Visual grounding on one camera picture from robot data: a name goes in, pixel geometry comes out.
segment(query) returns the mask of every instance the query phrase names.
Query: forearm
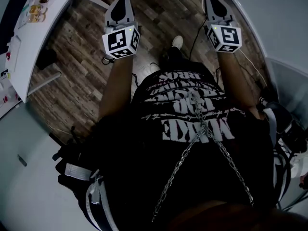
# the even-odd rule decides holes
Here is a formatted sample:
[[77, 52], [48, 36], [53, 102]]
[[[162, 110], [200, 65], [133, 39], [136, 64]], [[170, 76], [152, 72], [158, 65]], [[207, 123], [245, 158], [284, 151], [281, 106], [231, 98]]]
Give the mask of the forearm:
[[118, 113], [130, 104], [132, 69], [132, 56], [115, 60], [100, 102], [99, 119]]
[[227, 96], [236, 101], [243, 109], [256, 106], [251, 89], [232, 53], [218, 52], [222, 81]]

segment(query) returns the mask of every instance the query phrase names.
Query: wooden floor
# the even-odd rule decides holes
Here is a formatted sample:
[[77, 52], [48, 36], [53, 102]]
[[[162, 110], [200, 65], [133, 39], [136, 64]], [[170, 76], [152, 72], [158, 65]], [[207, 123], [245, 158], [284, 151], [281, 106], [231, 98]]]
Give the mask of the wooden floor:
[[[113, 0], [103, 0], [111, 4]], [[260, 72], [264, 71], [264, 60], [247, 24], [231, 0], [225, 0], [234, 10], [242, 28], [242, 50]], [[176, 35], [182, 35], [182, 52], [188, 56], [197, 30], [205, 19], [201, 0], [131, 0], [135, 19], [142, 26], [138, 53], [134, 58], [133, 72], [139, 83], [149, 75], [149, 64], [158, 62], [162, 49], [171, 46]], [[98, 104], [103, 95], [112, 65], [103, 65], [103, 27], [105, 9], [88, 1], [73, 0], [57, 24], [48, 47], [57, 52], [58, 61], [43, 71], [35, 69], [31, 85], [61, 71], [62, 76], [30, 96], [32, 106], [41, 119], [66, 143], [71, 126], [76, 134], [87, 136], [98, 117]], [[254, 68], [239, 52], [236, 56], [255, 80], [260, 81]], [[192, 60], [204, 63], [214, 73], [218, 68], [217, 55], [210, 42], [200, 31]], [[260, 89], [246, 71], [243, 71], [253, 95], [257, 100]], [[132, 95], [136, 89], [132, 81]]]

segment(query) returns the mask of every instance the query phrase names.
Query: strap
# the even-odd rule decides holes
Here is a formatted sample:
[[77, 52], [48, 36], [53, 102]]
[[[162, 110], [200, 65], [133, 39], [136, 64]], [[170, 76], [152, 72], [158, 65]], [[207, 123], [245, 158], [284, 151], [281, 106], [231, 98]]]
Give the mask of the strap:
[[67, 163], [65, 167], [65, 175], [76, 178], [78, 180], [90, 180], [91, 173], [91, 170], [69, 163]]
[[100, 194], [101, 194], [102, 206], [103, 206], [106, 218], [109, 222], [109, 225], [110, 225], [110, 227], [113, 231], [119, 231], [119, 229], [117, 228], [116, 223], [115, 223], [115, 221], [114, 221], [114, 219], [111, 215], [111, 211], [110, 211], [108, 199], [107, 199], [107, 194], [106, 194], [106, 189], [105, 189], [105, 184], [104, 184], [103, 181], [101, 182], [99, 189], [100, 189]]
[[93, 184], [91, 184], [87, 190], [87, 193], [86, 193], [86, 209], [87, 209], [87, 213], [88, 213], [88, 216], [90, 218], [90, 220], [92, 221], [93, 225], [100, 231], [102, 231], [100, 229], [100, 226], [97, 224], [96, 220], [94, 219], [94, 216], [92, 215], [92, 212], [91, 212], [91, 207], [90, 207], [90, 200], [89, 200], [89, 195], [90, 195], [90, 192], [92, 191], [92, 188], [93, 188]]
[[273, 144], [273, 148], [275, 148], [276, 145], [276, 135], [277, 135], [277, 121], [276, 121], [276, 117], [274, 112], [272, 111], [272, 109], [267, 108], [263, 110], [264, 113], [266, 114], [268, 120], [269, 120], [269, 135], [270, 135], [270, 139], [271, 142]]

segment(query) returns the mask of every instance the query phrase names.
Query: white cable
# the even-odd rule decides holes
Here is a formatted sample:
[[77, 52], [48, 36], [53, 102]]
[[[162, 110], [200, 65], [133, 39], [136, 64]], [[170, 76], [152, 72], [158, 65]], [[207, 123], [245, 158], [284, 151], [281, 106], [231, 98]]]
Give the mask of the white cable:
[[261, 76], [261, 78], [262, 78], [263, 81], [264, 81], [265, 86], [268, 87], [267, 84], [266, 84], [266, 82], [265, 82], [264, 77], [261, 75], [261, 73], [259, 72], [259, 70], [257, 70], [257, 68], [256, 68], [255, 65], [252, 63], [252, 61], [250, 61], [250, 60], [248, 59], [248, 57], [244, 54], [244, 52], [242, 52], [241, 49], [239, 49], [239, 50], [240, 50], [240, 52], [244, 55], [244, 57], [251, 63], [251, 65], [255, 68], [255, 70], [258, 72], [258, 74]]
[[48, 125], [48, 124], [47, 124], [47, 126], [50, 127], [50, 128], [53, 129], [53, 130], [58, 130], [58, 131], [60, 131], [60, 132], [62, 132], [62, 133], [66, 133], [66, 134], [68, 134], [68, 135], [71, 135], [70, 133], [64, 132], [64, 131], [62, 131], [62, 130], [60, 130], [60, 129], [53, 128], [52, 126], [50, 126], [50, 125]]
[[205, 14], [205, 10], [204, 10], [204, 7], [203, 7], [203, 4], [205, 3], [205, 1], [204, 0], [201, 0], [201, 7], [202, 7], [202, 10], [203, 10], [203, 12], [204, 12], [204, 14]]

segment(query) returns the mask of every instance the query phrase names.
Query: silver chain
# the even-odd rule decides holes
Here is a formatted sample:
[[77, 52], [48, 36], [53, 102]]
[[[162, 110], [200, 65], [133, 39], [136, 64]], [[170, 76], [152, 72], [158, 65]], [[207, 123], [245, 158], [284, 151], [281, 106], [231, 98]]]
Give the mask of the silver chain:
[[189, 144], [189, 146], [183, 151], [182, 155], [181, 155], [181, 159], [180, 161], [177, 162], [177, 164], [175, 165], [175, 168], [171, 174], [171, 177], [169, 178], [167, 184], [164, 187], [164, 190], [162, 191], [160, 198], [157, 202], [157, 205], [155, 207], [155, 211], [153, 212], [153, 218], [152, 218], [152, 222], [154, 222], [156, 216], [158, 215], [158, 212], [161, 208], [161, 205], [163, 203], [163, 201], [165, 200], [166, 196], [167, 196], [167, 191], [168, 189], [171, 187], [172, 185], [172, 181], [176, 175], [176, 173], [178, 172], [180, 166], [183, 164], [185, 158], [188, 156], [189, 152], [191, 151], [192, 146], [200, 139], [200, 137], [203, 134], [206, 134], [206, 136], [208, 138], [211, 138], [219, 147], [220, 151], [222, 152], [222, 154], [225, 156], [225, 158], [228, 160], [229, 165], [231, 168], [233, 168], [233, 170], [235, 171], [238, 179], [240, 180], [240, 182], [242, 183], [242, 185], [244, 186], [244, 189], [249, 197], [249, 201], [251, 206], [254, 206], [254, 199], [249, 191], [249, 188], [247, 187], [247, 185], [245, 184], [245, 181], [242, 177], [242, 175], [240, 174], [239, 170], [237, 169], [237, 167], [235, 166], [230, 154], [228, 153], [228, 151], [226, 150], [226, 148], [224, 147], [224, 145], [222, 144], [222, 142], [217, 141], [217, 139], [215, 138], [213, 132], [208, 128], [208, 125], [206, 123], [206, 121], [203, 118], [202, 112], [201, 112], [201, 99], [199, 97], [199, 94], [197, 92], [190, 92], [189, 93], [189, 99], [192, 105], [195, 106], [195, 115], [196, 117], [200, 120], [201, 126], [200, 126], [200, 130], [199, 132], [196, 134], [195, 138], [192, 140], [192, 142]]

